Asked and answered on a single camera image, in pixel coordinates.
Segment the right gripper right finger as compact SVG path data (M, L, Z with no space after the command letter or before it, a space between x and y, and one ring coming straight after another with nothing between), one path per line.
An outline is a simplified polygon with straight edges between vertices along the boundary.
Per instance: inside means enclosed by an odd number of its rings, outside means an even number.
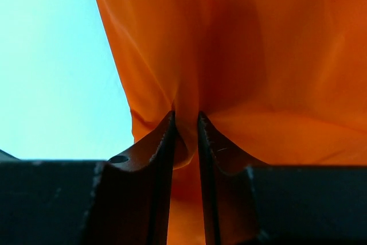
M366 167L269 165L199 113L207 244L365 244Z

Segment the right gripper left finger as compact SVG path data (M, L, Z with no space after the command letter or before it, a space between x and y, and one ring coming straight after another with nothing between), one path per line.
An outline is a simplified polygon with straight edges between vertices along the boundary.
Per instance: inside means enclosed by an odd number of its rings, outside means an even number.
M108 161L1 161L2 244L166 244L175 115Z

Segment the orange shorts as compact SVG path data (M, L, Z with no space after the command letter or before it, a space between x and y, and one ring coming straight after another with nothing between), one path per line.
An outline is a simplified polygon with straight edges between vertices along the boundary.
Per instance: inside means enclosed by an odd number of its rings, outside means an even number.
M204 244L197 118L268 164L366 164L366 0L96 0L136 141L171 110L168 244Z

